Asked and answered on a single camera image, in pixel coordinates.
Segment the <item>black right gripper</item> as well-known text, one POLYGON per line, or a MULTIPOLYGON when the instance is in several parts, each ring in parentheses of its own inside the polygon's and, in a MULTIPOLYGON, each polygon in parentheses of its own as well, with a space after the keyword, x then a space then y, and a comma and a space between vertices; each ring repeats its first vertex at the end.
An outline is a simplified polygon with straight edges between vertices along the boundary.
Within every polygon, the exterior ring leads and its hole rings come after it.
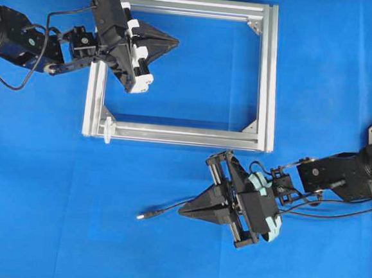
POLYGON ((257 244, 262 236, 249 229, 250 223, 244 218, 240 202, 237 200, 238 193, 245 191, 245 180, 249 174, 232 151, 214 154, 207 158, 206 164, 210 167, 216 184, 212 184, 199 196, 184 204, 178 214, 217 225, 230 225, 236 248, 257 244), (226 185, 222 184, 226 180, 221 167, 222 162, 227 164, 230 174, 226 185))

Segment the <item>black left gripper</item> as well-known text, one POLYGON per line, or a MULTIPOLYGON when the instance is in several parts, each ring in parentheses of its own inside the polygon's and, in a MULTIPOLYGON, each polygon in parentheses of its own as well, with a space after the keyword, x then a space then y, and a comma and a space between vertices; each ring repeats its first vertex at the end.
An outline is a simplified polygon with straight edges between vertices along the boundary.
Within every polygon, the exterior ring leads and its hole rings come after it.
POLYGON ((177 48, 179 41, 148 23, 129 19, 128 14, 130 12, 125 12, 127 18, 125 38, 112 47, 103 45, 106 54, 114 59, 114 64, 111 65, 112 71, 124 86, 125 91, 140 94, 147 92, 154 80, 148 70, 148 64, 177 48), (137 45, 137 36, 149 42, 158 40, 160 43, 149 44, 140 41, 137 45))

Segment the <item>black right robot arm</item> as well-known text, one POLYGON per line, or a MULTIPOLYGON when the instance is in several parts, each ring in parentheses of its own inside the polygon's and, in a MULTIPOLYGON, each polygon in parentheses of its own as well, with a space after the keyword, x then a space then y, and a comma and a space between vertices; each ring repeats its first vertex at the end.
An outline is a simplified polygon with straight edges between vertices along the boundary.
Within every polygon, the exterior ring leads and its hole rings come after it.
POLYGON ((236 248, 276 239, 282 225, 279 206, 303 200, 317 206, 327 189, 347 203, 372 199, 372 144, 357 153, 338 153, 322 159, 295 162, 305 190, 293 187, 284 167, 245 171, 233 151, 210 156, 213 183, 186 202, 179 215, 231 228, 236 248))

